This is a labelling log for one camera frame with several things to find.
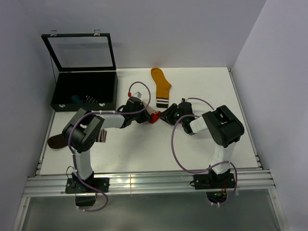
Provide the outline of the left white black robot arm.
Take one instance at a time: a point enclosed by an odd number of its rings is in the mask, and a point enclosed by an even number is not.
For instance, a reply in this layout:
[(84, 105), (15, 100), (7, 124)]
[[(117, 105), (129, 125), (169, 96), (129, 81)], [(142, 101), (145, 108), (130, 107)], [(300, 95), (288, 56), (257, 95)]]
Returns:
[(119, 111), (87, 111), (80, 108), (62, 131), (73, 155), (74, 171), (68, 179), (65, 192), (69, 193), (106, 193), (109, 179), (94, 177), (91, 166), (90, 149), (99, 133), (106, 128), (126, 128), (133, 121), (138, 124), (152, 119), (146, 105), (137, 97), (129, 97)]

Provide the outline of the black white striped ankle sock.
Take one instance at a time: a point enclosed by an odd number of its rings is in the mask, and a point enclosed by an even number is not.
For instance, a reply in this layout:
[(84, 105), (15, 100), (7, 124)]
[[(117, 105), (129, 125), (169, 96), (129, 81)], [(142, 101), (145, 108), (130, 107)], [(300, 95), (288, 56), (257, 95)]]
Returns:
[(98, 103), (98, 100), (91, 95), (86, 95), (85, 96), (85, 103)]

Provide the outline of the beige red reindeer sock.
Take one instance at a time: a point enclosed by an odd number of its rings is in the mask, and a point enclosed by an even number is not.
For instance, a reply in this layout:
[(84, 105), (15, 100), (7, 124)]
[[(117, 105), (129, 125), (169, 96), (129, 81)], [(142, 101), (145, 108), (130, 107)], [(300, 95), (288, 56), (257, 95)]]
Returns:
[(151, 119), (148, 121), (149, 123), (153, 124), (159, 119), (159, 115), (161, 114), (161, 111), (156, 111), (155, 109), (151, 108), (150, 106), (147, 106), (147, 103), (142, 101), (144, 107), (146, 108), (145, 111), (151, 116)]

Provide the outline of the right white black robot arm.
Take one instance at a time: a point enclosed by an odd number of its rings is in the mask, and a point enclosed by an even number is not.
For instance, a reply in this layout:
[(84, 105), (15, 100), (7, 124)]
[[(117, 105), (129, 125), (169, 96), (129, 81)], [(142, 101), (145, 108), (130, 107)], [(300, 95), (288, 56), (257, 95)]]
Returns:
[(224, 193), (228, 188), (236, 187), (237, 173), (231, 173), (231, 156), (244, 134), (244, 126), (227, 106), (222, 105), (197, 116), (193, 113), (192, 104), (185, 101), (172, 104), (159, 118), (173, 126), (171, 141), (174, 141), (176, 126), (181, 124), (189, 135), (208, 130), (215, 143), (214, 155), (206, 173), (203, 170), (194, 172), (191, 186), (196, 190), (222, 189)]

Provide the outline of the teal sock with red heel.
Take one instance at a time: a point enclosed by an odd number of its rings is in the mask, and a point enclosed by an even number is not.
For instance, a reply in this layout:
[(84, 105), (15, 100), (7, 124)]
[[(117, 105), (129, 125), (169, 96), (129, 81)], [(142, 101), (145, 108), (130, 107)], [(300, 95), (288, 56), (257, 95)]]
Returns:
[(72, 103), (77, 103), (77, 104), (85, 102), (84, 98), (82, 98), (82, 97), (80, 98), (78, 95), (71, 96), (71, 101), (72, 101)]

